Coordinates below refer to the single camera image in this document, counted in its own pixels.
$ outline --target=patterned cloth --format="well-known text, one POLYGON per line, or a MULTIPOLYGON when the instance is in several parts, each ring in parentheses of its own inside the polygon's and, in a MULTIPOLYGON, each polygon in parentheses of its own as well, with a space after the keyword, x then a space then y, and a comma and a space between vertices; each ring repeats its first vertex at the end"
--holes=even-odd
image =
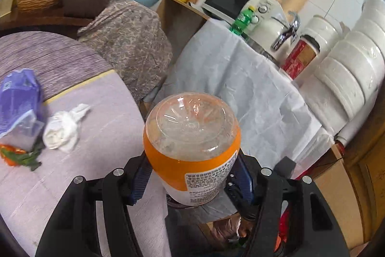
POLYGON ((44 100, 111 69, 86 45, 41 31, 3 36, 0 56, 0 82, 12 70, 32 69, 43 87, 44 100))
POLYGON ((159 16, 133 0, 111 3, 78 36, 112 65, 136 102, 162 80, 172 58, 159 16))

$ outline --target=toilet paper roll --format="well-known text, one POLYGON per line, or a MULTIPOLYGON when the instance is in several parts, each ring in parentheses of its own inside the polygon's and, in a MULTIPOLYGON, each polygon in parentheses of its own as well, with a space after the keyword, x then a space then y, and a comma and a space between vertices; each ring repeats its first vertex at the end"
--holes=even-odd
POLYGON ((342 40, 334 46, 329 57, 339 61, 352 73, 362 89, 365 101, 378 89, 382 68, 374 68, 373 62, 376 60, 364 50, 342 40))
POLYGON ((383 0, 364 0, 362 9, 364 10, 366 7, 377 9, 382 14, 385 14, 385 2, 383 0))
POLYGON ((349 120, 359 112, 365 103, 357 79, 339 61, 326 57, 314 73, 315 77, 332 90, 348 114, 349 120))
POLYGON ((368 36, 380 49, 385 59, 385 32, 372 20, 360 17, 352 31, 358 31, 368 36))
POLYGON ((349 121, 334 93, 314 75, 305 80, 300 94, 329 134, 336 135, 349 121))
POLYGON ((369 60, 373 69, 375 69, 377 79, 381 83, 385 75, 385 62, 377 45, 368 36, 357 31, 349 32, 344 40, 370 57, 369 60))
POLYGON ((376 103, 378 92, 379 91, 377 90, 373 93, 352 121, 348 122, 338 133, 337 140, 339 140, 344 147, 346 147, 355 137, 357 132, 365 123, 366 119, 369 117, 369 114, 376 103))

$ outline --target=green soda bottle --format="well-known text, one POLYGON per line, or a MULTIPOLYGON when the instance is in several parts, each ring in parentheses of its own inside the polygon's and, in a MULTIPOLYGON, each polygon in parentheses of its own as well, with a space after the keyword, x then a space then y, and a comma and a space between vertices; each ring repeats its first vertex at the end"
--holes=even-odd
POLYGON ((255 7, 253 6, 249 6, 248 9, 242 11, 239 14, 239 16, 236 18, 234 23, 231 25, 230 31, 237 35, 242 35, 243 31, 251 23, 254 12, 255 12, 255 7))

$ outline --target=red canister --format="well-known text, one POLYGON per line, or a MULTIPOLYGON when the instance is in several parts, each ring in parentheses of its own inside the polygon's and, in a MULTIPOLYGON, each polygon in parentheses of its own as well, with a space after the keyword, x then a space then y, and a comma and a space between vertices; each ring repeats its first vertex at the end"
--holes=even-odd
POLYGON ((320 45, 317 41, 310 35, 303 35, 281 68, 294 80, 319 52, 320 45))

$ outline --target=red object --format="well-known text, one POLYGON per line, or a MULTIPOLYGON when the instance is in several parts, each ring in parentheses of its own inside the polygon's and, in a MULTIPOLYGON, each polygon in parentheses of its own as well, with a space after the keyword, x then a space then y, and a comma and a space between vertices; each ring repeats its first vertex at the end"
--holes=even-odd
POLYGON ((316 56, 315 48, 301 37, 286 59, 282 70, 294 80, 316 56))
POLYGON ((342 143, 339 140, 336 140, 335 143, 341 156, 345 155, 345 147, 342 145, 342 143))
MULTIPOLYGON (((311 167, 304 171, 300 176, 296 178, 296 180, 300 180, 303 176, 307 175, 311 170, 311 167)), ((289 215, 290 215, 290 210, 289 207, 286 208, 284 211, 283 215, 281 216, 280 219, 280 229, 279 229, 279 236, 281 237, 282 241, 286 242, 288 239, 288 234, 289 234, 289 215)))

